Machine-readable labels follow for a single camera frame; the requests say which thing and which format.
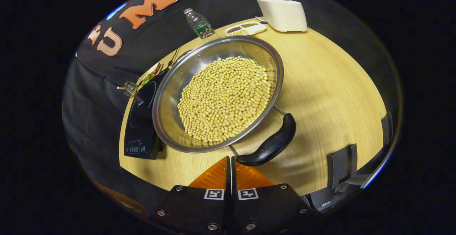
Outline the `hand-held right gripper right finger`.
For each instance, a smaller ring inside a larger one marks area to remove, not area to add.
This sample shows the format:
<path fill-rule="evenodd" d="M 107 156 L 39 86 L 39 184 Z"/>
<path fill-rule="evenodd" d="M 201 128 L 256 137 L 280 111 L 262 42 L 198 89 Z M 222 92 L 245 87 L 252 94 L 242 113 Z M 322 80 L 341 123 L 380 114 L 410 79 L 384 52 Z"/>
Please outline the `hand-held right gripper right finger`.
<path fill-rule="evenodd" d="M 232 157 L 232 234 L 303 235 L 314 211 L 289 184 L 239 189 Z"/>

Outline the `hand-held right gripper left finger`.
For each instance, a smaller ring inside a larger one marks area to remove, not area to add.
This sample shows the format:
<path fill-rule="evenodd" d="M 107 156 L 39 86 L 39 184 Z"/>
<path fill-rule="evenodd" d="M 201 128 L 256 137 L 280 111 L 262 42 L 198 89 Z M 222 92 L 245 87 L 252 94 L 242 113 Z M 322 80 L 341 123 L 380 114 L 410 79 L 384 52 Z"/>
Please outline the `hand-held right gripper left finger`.
<path fill-rule="evenodd" d="M 224 157 L 193 186 L 173 186 L 148 220 L 173 235 L 225 235 L 231 199 L 230 158 Z"/>

